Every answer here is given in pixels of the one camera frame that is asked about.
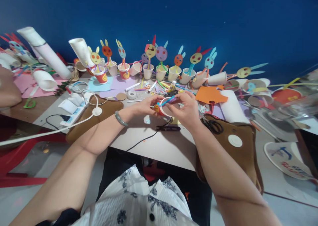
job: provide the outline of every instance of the black button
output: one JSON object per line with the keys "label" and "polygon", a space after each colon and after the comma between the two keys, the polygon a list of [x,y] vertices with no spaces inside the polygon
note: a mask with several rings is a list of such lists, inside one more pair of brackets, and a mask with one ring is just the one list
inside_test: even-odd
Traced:
{"label": "black button", "polygon": [[149,216],[151,221],[155,221],[155,216],[153,214],[150,214]]}

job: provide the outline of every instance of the bangle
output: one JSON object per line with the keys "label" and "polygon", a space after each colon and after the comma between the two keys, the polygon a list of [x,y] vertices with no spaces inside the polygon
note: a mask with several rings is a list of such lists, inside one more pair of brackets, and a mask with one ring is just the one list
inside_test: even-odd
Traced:
{"label": "bangle", "polygon": [[128,123],[125,123],[125,122],[121,119],[121,117],[120,117],[119,114],[118,114],[118,111],[115,112],[115,117],[116,117],[117,121],[118,121],[121,125],[123,125],[123,126],[125,126],[125,127],[128,126]]}

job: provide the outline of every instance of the white blouse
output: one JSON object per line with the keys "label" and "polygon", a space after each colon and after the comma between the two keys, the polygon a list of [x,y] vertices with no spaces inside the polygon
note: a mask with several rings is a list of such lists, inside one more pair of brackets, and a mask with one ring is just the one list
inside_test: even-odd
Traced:
{"label": "white blouse", "polygon": [[152,186],[136,165],[115,179],[73,225],[197,225],[186,198],[169,177]]}

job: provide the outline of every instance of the red stool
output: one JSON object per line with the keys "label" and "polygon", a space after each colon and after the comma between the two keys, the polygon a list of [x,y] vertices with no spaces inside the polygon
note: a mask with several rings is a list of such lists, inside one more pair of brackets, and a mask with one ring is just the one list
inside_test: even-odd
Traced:
{"label": "red stool", "polygon": [[65,135],[55,133],[27,140],[15,149],[0,151],[0,188],[40,185],[45,183],[46,178],[28,177],[25,173],[9,173],[24,160],[38,142],[42,141],[65,142],[66,140]]}

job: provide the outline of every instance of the woman's right hand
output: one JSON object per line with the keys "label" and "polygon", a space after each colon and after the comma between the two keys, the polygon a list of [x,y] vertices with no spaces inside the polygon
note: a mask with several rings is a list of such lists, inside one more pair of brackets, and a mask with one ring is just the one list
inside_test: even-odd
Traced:
{"label": "woman's right hand", "polygon": [[184,106],[177,109],[174,105],[167,103],[167,107],[173,113],[180,123],[190,132],[201,124],[199,119],[198,102],[193,93],[186,91],[175,95],[176,100],[173,103],[182,103]]}

